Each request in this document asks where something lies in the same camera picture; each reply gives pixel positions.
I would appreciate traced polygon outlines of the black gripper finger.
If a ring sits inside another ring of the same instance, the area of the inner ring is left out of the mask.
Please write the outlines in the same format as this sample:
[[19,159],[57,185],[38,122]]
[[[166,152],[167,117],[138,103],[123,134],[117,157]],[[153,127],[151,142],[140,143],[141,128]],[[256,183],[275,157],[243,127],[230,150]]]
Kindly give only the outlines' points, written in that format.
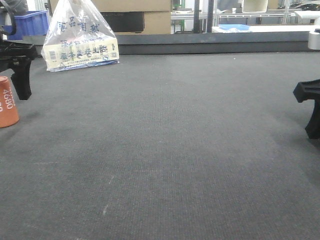
[[320,80],[298,82],[293,90],[298,103],[306,100],[314,100],[314,108],[311,118],[305,127],[307,136],[310,139],[320,138]]
[[20,100],[28,100],[32,95],[30,86],[31,62],[29,57],[19,57],[9,64],[9,68],[13,70],[11,81]]

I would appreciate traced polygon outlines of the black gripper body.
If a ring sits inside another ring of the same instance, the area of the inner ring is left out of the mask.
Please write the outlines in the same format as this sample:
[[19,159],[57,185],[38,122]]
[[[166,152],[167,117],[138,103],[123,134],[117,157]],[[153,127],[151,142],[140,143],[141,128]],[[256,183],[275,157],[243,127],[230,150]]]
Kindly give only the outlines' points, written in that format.
[[7,32],[0,27],[0,71],[24,71],[38,57],[36,46],[3,39]]

